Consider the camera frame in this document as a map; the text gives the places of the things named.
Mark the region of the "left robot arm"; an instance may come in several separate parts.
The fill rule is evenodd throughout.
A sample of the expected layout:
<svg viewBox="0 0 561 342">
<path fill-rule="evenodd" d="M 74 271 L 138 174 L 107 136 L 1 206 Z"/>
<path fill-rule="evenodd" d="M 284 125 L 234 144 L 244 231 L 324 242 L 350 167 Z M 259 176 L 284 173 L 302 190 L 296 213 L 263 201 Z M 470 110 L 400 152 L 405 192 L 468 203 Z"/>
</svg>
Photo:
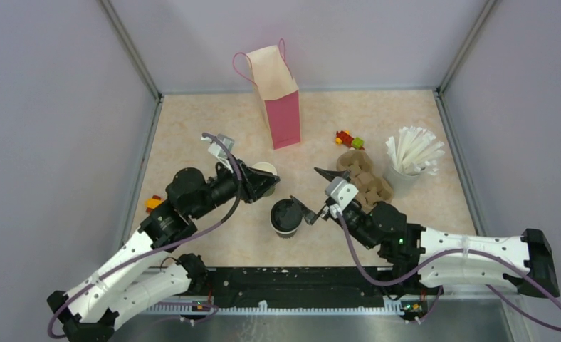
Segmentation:
<svg viewBox="0 0 561 342">
<path fill-rule="evenodd" d="M 184 168 L 166 188 L 167 198 L 151 210 L 127 242 L 85 281 L 67 291 L 54 291 L 47 303 L 53 312 L 47 327 L 52 339 L 108 341 L 134 316 L 175 294 L 199 294 L 206 288 L 207 270 L 200 256 L 183 254 L 170 270 L 138 281 L 145 270 L 164 261 L 180 245 L 220 227 L 240 202 L 254 203 L 277 183 L 279 176 L 237 162 L 234 173 L 216 164 L 216 176 L 205 178 Z M 198 231 L 194 223 L 222 204 L 234 203 L 212 228 Z"/>
</svg>

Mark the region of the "black paper cup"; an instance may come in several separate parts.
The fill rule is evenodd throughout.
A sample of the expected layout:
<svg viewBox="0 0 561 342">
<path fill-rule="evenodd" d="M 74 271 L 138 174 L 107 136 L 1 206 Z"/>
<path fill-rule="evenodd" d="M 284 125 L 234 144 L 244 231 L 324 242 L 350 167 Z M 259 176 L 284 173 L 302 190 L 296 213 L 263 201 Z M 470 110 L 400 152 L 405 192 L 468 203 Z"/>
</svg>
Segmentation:
<svg viewBox="0 0 561 342">
<path fill-rule="evenodd" d="M 275 234 L 281 239 L 292 239 L 297 234 L 302 224 L 283 224 L 282 222 L 271 222 L 271 226 Z"/>
</svg>

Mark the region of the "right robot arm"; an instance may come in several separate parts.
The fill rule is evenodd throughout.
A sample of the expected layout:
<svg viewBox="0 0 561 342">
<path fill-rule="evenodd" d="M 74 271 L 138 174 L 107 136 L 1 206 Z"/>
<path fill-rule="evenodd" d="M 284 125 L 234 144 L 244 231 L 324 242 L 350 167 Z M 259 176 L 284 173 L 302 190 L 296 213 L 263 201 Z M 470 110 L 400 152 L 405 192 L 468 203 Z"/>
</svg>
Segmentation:
<svg viewBox="0 0 561 342">
<path fill-rule="evenodd" d="M 551 247 L 539 229 L 514 237 L 481 237 L 442 232 L 407 221 L 386 202 L 365 211 L 348 171 L 316 172 L 329 180 L 323 207 L 314 212 L 296 197 L 293 203 L 308 224 L 331 219 L 342 227 L 352 259 L 361 275 L 378 287 L 397 285 L 406 294 L 420 288 L 479 284 L 502 286 L 536 298 L 560 296 Z M 361 265 L 354 242 L 371 249 L 392 265 L 388 280 L 373 278 Z"/>
</svg>

